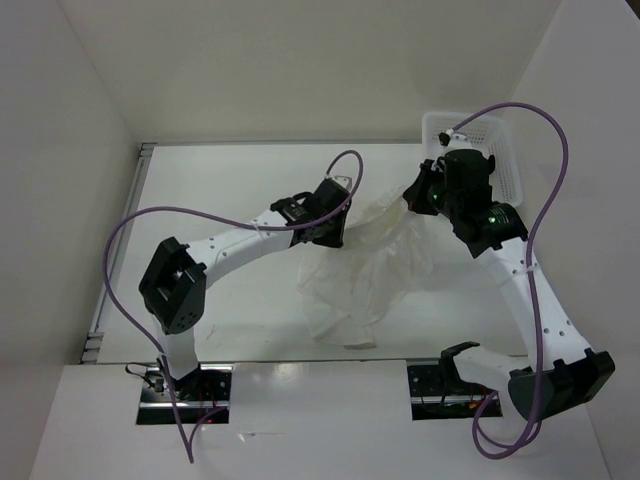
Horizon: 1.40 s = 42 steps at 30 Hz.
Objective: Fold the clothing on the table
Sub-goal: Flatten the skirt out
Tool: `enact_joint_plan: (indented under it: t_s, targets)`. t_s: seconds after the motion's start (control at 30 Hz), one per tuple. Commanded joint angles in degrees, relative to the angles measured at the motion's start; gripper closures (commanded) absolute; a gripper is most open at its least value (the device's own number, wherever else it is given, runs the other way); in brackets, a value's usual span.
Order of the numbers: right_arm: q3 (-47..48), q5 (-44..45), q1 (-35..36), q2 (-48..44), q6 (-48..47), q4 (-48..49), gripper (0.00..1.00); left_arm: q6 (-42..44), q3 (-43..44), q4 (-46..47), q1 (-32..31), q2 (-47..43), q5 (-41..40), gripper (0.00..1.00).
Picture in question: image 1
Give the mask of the white skirt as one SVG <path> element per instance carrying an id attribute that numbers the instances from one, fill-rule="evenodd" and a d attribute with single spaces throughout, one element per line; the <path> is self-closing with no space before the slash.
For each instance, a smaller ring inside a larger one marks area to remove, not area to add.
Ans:
<path id="1" fill-rule="evenodd" d="M 357 208 L 342 248 L 300 261 L 297 289 L 314 342 L 375 347 L 373 325 L 433 271 L 425 218 L 402 193 L 398 187 Z"/>

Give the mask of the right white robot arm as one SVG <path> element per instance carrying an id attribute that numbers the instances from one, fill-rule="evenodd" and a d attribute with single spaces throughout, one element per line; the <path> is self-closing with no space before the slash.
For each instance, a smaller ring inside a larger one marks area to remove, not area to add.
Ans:
<path id="1" fill-rule="evenodd" d="M 442 351 L 438 380 L 450 393 L 471 383 L 509 398 L 535 422 L 590 401 L 615 370 L 611 355 L 596 352 L 560 305 L 534 255 L 516 209 L 492 197 L 495 159 L 475 149 L 425 160 L 404 192 L 409 211 L 444 216 L 454 235 L 494 280 L 527 354 L 510 357 L 477 342 Z"/>

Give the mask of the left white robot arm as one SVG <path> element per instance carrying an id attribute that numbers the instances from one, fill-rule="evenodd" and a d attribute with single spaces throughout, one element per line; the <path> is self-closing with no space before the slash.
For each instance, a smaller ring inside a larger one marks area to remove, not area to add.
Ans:
<path id="1" fill-rule="evenodd" d="M 166 391 L 184 400 L 198 390 L 194 326 L 205 313 L 207 289 L 246 264 L 299 244 L 342 247 L 351 184 L 349 177 L 328 177 L 313 192 L 274 202 L 247 229 L 188 243 L 169 237 L 158 245 L 139 291 L 159 327 L 169 367 Z"/>

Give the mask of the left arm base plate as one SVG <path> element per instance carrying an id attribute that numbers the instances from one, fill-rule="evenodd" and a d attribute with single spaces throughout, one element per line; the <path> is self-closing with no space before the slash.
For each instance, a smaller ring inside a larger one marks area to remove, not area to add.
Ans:
<path id="1" fill-rule="evenodd" d="M 124 369 L 142 380 L 136 424 L 174 425 L 169 387 L 160 367 L 130 362 Z M 207 424 L 228 423 L 233 370 L 232 364 L 201 364 L 199 376 L 174 394 L 184 424 L 195 425 L 208 414 Z"/>

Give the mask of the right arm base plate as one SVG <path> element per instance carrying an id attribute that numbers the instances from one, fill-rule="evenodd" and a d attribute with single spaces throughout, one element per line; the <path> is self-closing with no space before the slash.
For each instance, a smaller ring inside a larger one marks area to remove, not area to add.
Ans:
<path id="1" fill-rule="evenodd" d="M 438 360 L 406 365 L 412 419 L 471 419 L 492 393 L 484 385 L 446 380 Z"/>

